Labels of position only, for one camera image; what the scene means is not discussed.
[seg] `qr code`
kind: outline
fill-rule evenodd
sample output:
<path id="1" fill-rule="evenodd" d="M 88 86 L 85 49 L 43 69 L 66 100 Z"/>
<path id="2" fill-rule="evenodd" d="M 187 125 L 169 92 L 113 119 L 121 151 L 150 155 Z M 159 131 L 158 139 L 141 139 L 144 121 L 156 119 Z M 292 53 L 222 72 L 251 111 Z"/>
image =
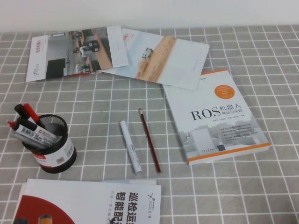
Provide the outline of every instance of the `qr code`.
<path id="1" fill-rule="evenodd" d="M 59 163 L 62 163 L 64 161 L 64 157 L 62 156 L 61 158 L 57 159 L 56 162 L 59 164 Z"/>

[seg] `orange label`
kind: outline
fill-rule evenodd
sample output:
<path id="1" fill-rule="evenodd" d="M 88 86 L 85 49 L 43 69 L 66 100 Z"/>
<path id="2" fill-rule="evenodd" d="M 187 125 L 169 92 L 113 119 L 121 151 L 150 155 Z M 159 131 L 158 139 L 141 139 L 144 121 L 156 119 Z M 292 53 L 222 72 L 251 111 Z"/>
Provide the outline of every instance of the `orange label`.
<path id="1" fill-rule="evenodd" d="M 235 95 L 235 91 L 229 85 L 219 85 L 215 88 L 215 94 L 221 99 L 231 99 Z"/>

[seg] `robot image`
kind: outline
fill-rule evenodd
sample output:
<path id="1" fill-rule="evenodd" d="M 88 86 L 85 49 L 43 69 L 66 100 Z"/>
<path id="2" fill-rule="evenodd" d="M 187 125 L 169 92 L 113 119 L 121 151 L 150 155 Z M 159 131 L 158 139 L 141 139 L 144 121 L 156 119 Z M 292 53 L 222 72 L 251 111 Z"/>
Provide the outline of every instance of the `robot image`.
<path id="1" fill-rule="evenodd" d="M 98 52 L 100 49 L 99 42 L 97 40 L 92 40 L 86 43 L 85 46 L 80 47 L 82 57 L 87 57 L 87 55 L 91 52 Z"/>
<path id="2" fill-rule="evenodd" d="M 81 40 L 82 33 L 77 32 L 75 34 L 75 36 L 76 36 L 76 38 Z M 80 52 L 81 52 L 82 57 L 87 57 L 87 55 L 90 52 L 93 52 L 93 53 L 98 52 L 99 49 L 100 49 L 100 45 L 97 40 L 91 40 L 91 41 L 87 42 L 85 46 L 80 46 Z M 74 53 L 79 53 L 79 48 L 75 48 Z"/>
<path id="3" fill-rule="evenodd" d="M 85 64 L 81 66 L 80 64 L 76 64 L 76 73 L 87 73 L 90 72 L 90 65 Z"/>
<path id="4" fill-rule="evenodd" d="M 145 59 L 145 60 L 149 60 L 150 57 L 151 57 L 151 54 L 153 53 L 153 49 L 151 48 L 146 48 L 143 55 L 142 55 L 142 58 Z"/>

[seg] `white wall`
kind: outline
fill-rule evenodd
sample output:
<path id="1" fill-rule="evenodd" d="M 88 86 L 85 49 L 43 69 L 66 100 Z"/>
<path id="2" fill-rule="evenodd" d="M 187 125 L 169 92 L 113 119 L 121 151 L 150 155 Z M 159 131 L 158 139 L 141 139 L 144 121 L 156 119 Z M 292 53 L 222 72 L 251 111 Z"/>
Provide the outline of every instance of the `white wall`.
<path id="1" fill-rule="evenodd" d="M 0 32 L 299 24 L 299 0 L 3 0 Z"/>

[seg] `paper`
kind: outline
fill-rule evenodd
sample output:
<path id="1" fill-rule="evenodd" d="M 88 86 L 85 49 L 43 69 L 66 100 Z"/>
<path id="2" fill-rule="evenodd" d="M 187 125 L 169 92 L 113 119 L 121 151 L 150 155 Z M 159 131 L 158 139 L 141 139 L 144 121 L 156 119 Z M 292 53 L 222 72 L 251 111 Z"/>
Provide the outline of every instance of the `paper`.
<path id="1" fill-rule="evenodd" d="M 120 26 L 32 38 L 26 82 L 128 65 Z"/>
<path id="2" fill-rule="evenodd" d="M 161 185 L 28 179 L 15 219 L 34 224 L 47 215 L 57 224 L 108 224 L 113 218 L 159 224 L 160 202 Z"/>
<path id="3" fill-rule="evenodd" d="M 129 65 L 103 72 L 195 90 L 209 45 L 122 29 Z"/>

